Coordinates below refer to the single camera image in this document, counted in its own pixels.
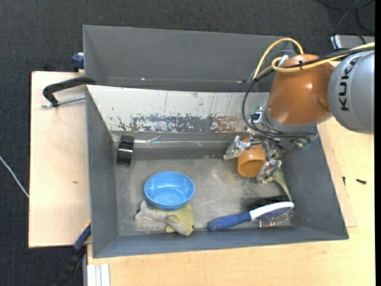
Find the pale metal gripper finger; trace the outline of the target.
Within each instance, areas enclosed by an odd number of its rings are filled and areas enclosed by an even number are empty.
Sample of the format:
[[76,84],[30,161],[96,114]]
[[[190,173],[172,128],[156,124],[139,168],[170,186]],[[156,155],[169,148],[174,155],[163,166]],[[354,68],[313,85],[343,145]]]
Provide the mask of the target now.
[[264,182],[272,177],[282,166],[281,160],[270,159],[264,162],[262,168],[257,174],[257,182]]
[[227,147],[223,155],[223,160],[232,160],[238,158],[245,150],[249,150],[252,147],[252,141],[244,141],[240,136],[235,136],[233,141]]

